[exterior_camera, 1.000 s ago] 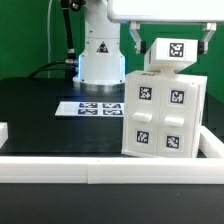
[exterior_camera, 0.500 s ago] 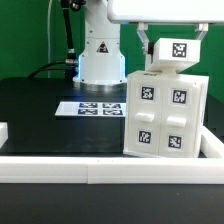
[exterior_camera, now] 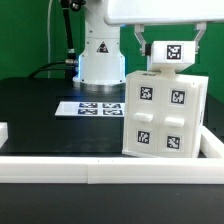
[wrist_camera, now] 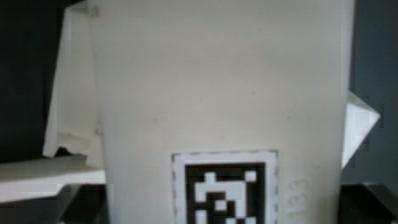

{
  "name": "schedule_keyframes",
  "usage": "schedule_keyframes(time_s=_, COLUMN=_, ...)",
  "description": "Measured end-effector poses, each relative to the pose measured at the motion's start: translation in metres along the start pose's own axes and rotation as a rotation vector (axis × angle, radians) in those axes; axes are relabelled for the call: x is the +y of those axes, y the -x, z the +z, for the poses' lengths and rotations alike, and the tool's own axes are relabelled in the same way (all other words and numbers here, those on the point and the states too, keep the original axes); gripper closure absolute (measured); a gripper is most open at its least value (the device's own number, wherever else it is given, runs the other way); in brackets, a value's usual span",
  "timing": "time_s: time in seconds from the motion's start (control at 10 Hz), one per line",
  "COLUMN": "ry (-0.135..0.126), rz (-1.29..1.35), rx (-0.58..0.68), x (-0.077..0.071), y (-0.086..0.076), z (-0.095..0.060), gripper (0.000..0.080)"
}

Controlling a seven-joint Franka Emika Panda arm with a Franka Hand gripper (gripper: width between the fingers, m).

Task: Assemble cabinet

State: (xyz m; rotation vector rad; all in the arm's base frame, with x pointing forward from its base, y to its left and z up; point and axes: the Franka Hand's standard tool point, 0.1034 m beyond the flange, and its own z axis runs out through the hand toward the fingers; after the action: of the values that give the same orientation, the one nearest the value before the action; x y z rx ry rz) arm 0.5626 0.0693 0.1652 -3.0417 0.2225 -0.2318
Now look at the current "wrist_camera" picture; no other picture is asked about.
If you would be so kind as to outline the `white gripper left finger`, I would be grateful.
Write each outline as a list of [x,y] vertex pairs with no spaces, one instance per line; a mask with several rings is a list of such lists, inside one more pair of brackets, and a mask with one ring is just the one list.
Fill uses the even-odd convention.
[[104,184],[81,186],[59,224],[111,224],[107,188]]

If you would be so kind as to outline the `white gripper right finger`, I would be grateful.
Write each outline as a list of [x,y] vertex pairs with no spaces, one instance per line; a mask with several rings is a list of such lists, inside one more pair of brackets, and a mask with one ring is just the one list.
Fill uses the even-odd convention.
[[398,196],[383,184],[342,186],[338,224],[398,224]]

